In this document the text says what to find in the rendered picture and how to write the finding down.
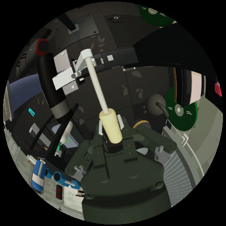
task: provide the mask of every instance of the metal rod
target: metal rod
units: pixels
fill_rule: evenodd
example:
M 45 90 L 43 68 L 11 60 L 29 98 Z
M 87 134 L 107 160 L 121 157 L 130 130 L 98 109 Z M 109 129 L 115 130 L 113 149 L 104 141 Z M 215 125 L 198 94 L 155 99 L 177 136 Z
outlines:
M 86 61 L 86 65 L 87 65 L 87 68 L 88 68 L 89 73 L 90 73 L 91 80 L 92 80 L 93 85 L 94 85 L 94 89 L 97 93 L 97 97 L 98 97 L 99 102 L 101 104 L 101 108 L 102 108 L 104 114 L 107 114 L 109 112 L 109 109 L 108 109 L 108 106 L 106 104 L 105 97 L 103 95 L 100 83 L 98 81 L 97 74 L 96 74 L 96 71 L 95 71 L 95 68 L 94 68 L 94 65 L 93 65 L 93 62 L 92 62 L 92 58 L 88 57 L 88 58 L 85 59 L 85 61 Z

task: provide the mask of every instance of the green disc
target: green disc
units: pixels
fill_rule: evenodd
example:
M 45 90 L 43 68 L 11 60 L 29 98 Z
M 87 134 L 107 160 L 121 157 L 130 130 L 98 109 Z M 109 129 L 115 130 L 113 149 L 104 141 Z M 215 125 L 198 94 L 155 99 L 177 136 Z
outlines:
M 173 19 L 164 15 L 163 13 L 156 11 L 152 8 L 145 7 L 143 5 L 140 5 L 139 11 L 140 11 L 141 17 L 146 22 L 158 27 L 164 27 L 174 22 Z
M 182 107 L 174 102 L 174 87 L 170 88 L 166 94 L 166 109 L 169 113 L 169 121 L 180 131 L 190 130 L 196 123 L 198 117 L 198 106 L 194 102 Z

